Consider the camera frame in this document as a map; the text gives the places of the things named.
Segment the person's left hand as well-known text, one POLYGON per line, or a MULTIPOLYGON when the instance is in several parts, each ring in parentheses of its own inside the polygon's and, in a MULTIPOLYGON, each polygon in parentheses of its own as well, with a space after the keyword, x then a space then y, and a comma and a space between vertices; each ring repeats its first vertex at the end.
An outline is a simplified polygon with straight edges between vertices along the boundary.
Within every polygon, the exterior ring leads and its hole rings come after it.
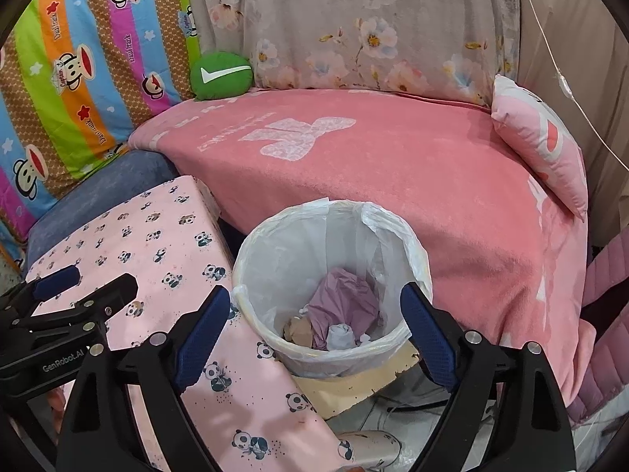
POLYGON ((55 388, 46 394, 46 400, 51 409, 52 426, 56 433, 60 433, 66 398, 62 388, 55 388))

